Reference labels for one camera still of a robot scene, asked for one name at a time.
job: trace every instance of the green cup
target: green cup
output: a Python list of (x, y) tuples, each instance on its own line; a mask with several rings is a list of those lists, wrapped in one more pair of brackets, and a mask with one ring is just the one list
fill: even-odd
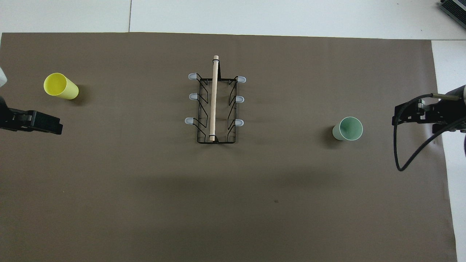
[(363, 124), (356, 117), (345, 117), (333, 127), (332, 133), (341, 141), (358, 140), (363, 134)]

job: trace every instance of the brown mat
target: brown mat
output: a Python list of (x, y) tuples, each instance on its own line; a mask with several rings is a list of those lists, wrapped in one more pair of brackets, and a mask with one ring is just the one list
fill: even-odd
[[(213, 55), (247, 77), (232, 145), (183, 122)], [(437, 89), (430, 41), (4, 33), (0, 64), (9, 107), (64, 125), (0, 130), (2, 261), (456, 261), (441, 139), (405, 172), (392, 152), (394, 106)], [(401, 161), (429, 136), (400, 126)]]

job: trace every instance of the plastic cup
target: plastic cup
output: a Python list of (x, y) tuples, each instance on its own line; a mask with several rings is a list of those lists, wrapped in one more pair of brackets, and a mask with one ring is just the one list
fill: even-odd
[(76, 98), (79, 93), (78, 87), (60, 73), (53, 73), (47, 76), (44, 81), (44, 90), (51, 96), (69, 100)]
[(341, 141), (358, 140), (363, 134), (363, 124), (356, 117), (345, 117), (333, 127), (332, 133)]

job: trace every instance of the cup rim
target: cup rim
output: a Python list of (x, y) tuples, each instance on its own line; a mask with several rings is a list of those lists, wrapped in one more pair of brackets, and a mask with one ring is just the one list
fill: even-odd
[[(343, 134), (342, 134), (342, 130), (341, 130), (341, 125), (342, 125), (342, 122), (343, 120), (347, 119), (347, 118), (354, 118), (356, 119), (359, 124), (361, 125), (361, 133), (359, 134), (359, 136), (356, 138), (356, 139), (348, 139), (346, 138)], [(356, 117), (345, 117), (343, 118), (340, 123), (338, 124), (338, 132), (340, 133), (340, 135), (342, 136), (342, 138), (348, 140), (348, 141), (355, 141), (355, 140), (358, 140), (359, 138), (361, 138), (361, 136), (363, 135), (363, 132), (364, 132), (364, 126), (363, 126), (363, 123), (361, 123), (361, 121), (359, 119), (357, 119)]]
[(63, 76), (63, 77), (65, 78), (65, 82), (66, 82), (66, 76), (65, 76), (64, 74), (62, 74), (62, 73), (52, 73), (52, 74), (48, 75), (48, 76), (45, 78), (45, 80), (44, 80), (44, 91), (45, 91), (48, 95), (53, 96), (53, 97), (56, 97), (56, 96), (61, 95), (61, 94), (65, 91), (65, 89), (66, 89), (66, 84), (65, 84), (65, 87), (63, 88), (63, 90), (62, 90), (60, 93), (58, 93), (58, 94), (56, 94), (56, 95), (50, 94), (50, 93), (47, 91), (47, 89), (45, 88), (45, 82), (47, 81), (47, 78), (49, 78), (49, 77), (52, 76), (52, 75), (61, 75), (61, 76)]

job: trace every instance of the wooden dowel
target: wooden dowel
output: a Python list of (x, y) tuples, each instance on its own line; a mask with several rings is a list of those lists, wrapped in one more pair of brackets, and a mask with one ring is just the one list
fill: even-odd
[(212, 98), (210, 106), (210, 141), (215, 141), (215, 110), (217, 107), (217, 81), (219, 71), (219, 56), (213, 56), (213, 72), (212, 72)]

